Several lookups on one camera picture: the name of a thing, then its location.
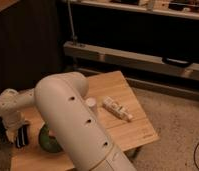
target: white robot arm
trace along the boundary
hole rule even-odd
[[[28,96],[17,95],[16,99],[28,99],[22,98],[22,103],[10,109],[14,112],[35,104],[79,171],[135,171],[85,104],[82,97],[87,91],[87,80],[80,73],[52,75],[42,79]]]

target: wooden table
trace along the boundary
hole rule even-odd
[[[110,133],[113,140],[123,151],[134,149],[158,139],[158,135],[149,122],[136,96],[121,72],[111,72],[88,77],[89,92],[87,97],[97,99],[98,118]],[[133,121],[117,119],[102,108],[102,98],[110,96],[133,114]],[[13,148],[12,171],[63,171],[74,168],[68,155],[64,152],[51,154],[43,151],[38,144],[38,133],[43,121],[35,108],[23,110],[25,117],[31,121],[29,130],[30,144],[22,149]]]

